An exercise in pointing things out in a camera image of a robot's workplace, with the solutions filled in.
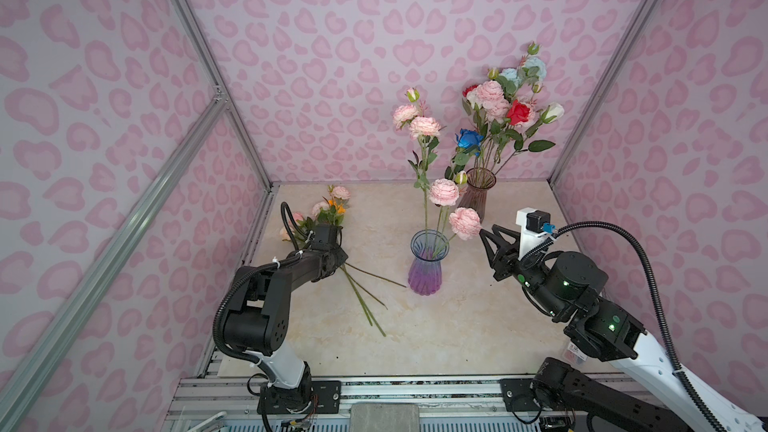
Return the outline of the pink flower sprig low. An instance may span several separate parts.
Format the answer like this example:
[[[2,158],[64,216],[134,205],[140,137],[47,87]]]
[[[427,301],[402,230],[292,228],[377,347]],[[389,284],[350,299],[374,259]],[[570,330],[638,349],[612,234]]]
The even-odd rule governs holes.
[[[456,237],[463,241],[474,239],[482,229],[479,214],[459,206],[461,195],[460,185],[446,178],[435,180],[427,191],[427,200],[438,208],[436,230],[449,241]]]

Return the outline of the purple blue glass vase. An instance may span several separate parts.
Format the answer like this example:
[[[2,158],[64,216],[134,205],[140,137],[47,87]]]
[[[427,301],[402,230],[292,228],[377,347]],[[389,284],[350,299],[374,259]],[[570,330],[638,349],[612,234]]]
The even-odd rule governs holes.
[[[450,251],[448,238],[433,229],[419,231],[411,239],[410,251],[409,288],[421,296],[435,294],[442,286],[442,261]]]

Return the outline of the smoky pink glass vase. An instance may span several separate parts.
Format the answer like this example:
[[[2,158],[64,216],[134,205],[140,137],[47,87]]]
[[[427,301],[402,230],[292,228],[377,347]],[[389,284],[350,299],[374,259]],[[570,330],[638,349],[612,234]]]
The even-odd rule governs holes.
[[[483,222],[488,191],[496,185],[496,175],[487,168],[476,167],[467,172],[467,186],[458,203],[460,208],[473,209]]]

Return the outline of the blue flower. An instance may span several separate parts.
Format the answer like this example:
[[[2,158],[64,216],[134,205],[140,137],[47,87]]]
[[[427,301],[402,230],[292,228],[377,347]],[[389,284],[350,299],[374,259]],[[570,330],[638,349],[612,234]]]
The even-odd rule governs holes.
[[[480,155],[484,141],[484,137],[477,131],[468,129],[461,129],[455,138],[454,153],[444,172],[444,178],[450,180],[454,180],[470,161]]]

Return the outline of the small red rose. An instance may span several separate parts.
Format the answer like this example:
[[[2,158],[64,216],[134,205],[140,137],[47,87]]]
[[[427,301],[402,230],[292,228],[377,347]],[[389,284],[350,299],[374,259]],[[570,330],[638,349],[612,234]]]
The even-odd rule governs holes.
[[[514,155],[523,150],[526,141],[525,130],[532,124],[533,111],[529,104],[513,100],[500,101],[491,109],[484,109],[480,134],[483,136],[480,164],[493,170],[500,167],[505,150],[511,146]]]

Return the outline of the white rose long stem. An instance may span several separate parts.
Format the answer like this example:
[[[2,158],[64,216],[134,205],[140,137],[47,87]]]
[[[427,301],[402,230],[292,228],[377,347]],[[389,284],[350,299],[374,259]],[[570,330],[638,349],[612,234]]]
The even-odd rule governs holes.
[[[509,146],[504,152],[503,162],[500,167],[495,167],[496,172],[500,172],[510,162],[510,160],[524,153],[541,153],[555,146],[555,143],[548,139],[536,139],[536,135],[545,126],[549,126],[558,121],[565,113],[564,107],[557,102],[552,102],[543,108],[537,108],[532,101],[520,101],[531,106],[533,117],[532,124],[525,130],[526,141],[523,150],[512,155],[512,147]]]

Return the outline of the pink carnation sprig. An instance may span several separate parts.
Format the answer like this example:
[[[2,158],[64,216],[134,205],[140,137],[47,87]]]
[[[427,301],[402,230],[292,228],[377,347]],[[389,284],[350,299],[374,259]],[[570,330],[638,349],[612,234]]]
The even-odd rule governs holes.
[[[463,101],[476,131],[484,137],[476,166],[492,169],[499,136],[505,131],[506,115],[511,105],[501,85],[494,78],[478,84],[479,87],[466,98],[463,97]]]

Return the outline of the orange flower stem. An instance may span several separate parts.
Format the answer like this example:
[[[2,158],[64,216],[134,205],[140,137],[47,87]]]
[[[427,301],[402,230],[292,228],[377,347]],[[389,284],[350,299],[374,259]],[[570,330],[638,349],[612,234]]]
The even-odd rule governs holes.
[[[332,222],[335,225],[341,226],[344,221],[346,208],[348,205],[349,199],[343,198],[339,196],[338,194],[335,194],[331,192],[330,198],[327,200],[328,206],[329,206],[329,214],[332,219]],[[370,293],[365,287],[363,287],[358,280],[356,280],[352,274],[350,273],[350,270],[358,271],[360,272],[359,268],[352,267],[349,263],[346,263],[341,267],[341,270],[344,274],[344,277],[347,279],[355,298],[358,301],[358,304],[360,305],[360,308],[364,314],[364,317],[370,327],[373,327],[378,330],[378,332],[385,337],[386,333],[383,329],[383,327],[380,325],[378,320],[376,319],[374,313],[371,311],[370,307],[368,306],[368,303],[366,302],[366,298],[372,298],[376,303],[379,305],[382,305],[384,308],[386,308],[386,305],[379,300],[377,297],[375,297],[372,293]]]

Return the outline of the pink peach peony sprig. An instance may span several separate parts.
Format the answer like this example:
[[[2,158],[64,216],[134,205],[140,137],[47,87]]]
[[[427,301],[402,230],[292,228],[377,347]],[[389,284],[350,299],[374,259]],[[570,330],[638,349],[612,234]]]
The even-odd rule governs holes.
[[[330,217],[327,200],[331,192],[350,200],[350,192],[343,186],[331,185],[326,195],[316,203],[307,214],[293,212],[287,202],[280,206],[280,218],[283,229],[282,240],[293,247],[286,258],[291,275],[291,289],[306,283],[319,282],[348,263],[348,254],[343,249],[343,225],[335,225]],[[359,268],[360,272],[390,285],[404,288],[405,285],[393,279],[385,278]]]

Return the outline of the light blue flower sprig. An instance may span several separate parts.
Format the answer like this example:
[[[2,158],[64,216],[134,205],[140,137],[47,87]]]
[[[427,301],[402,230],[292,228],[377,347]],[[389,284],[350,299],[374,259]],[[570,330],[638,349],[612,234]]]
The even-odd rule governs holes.
[[[547,66],[539,57],[540,50],[538,43],[531,42],[517,66],[502,69],[498,73],[495,81],[501,85],[507,98],[520,93],[535,95],[542,91],[543,81],[547,77]]]

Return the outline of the red rose long stem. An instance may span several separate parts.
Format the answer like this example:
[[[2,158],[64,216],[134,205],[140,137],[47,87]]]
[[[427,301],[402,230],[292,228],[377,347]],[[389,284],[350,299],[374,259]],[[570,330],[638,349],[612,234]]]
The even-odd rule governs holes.
[[[479,85],[480,85],[480,84],[474,84],[474,85],[471,85],[471,86],[467,87],[466,89],[464,89],[464,90],[463,90],[463,92],[462,92],[462,96],[463,96],[464,98],[466,98],[466,97],[468,96],[468,94],[469,94],[470,92],[474,91],[474,90],[475,90],[477,87],[479,87]]]

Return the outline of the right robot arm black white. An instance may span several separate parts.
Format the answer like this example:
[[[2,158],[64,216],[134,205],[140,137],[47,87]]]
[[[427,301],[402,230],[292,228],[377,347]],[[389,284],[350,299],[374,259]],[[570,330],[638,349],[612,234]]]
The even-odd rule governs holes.
[[[551,251],[567,232],[598,228],[618,234],[634,249],[646,276],[662,337],[656,339],[602,290],[608,276],[586,255]],[[560,229],[542,224],[515,232],[495,225],[480,238],[496,280],[516,279],[528,301],[555,323],[585,355],[608,363],[642,385],[650,404],[616,391],[549,357],[531,381],[542,406],[561,405],[599,417],[626,431],[764,431],[767,420],[736,406],[680,361],[666,321],[650,260],[625,229],[603,221],[583,221]]]

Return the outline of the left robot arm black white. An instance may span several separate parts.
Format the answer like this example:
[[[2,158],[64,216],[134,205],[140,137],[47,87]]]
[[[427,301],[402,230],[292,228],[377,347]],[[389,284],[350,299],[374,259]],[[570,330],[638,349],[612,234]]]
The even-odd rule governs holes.
[[[292,293],[318,282],[343,266],[341,228],[320,225],[303,249],[285,259],[236,271],[212,325],[215,347],[224,355],[249,362],[266,376],[259,391],[259,411],[275,405],[289,413],[312,403],[310,366],[286,342]]]

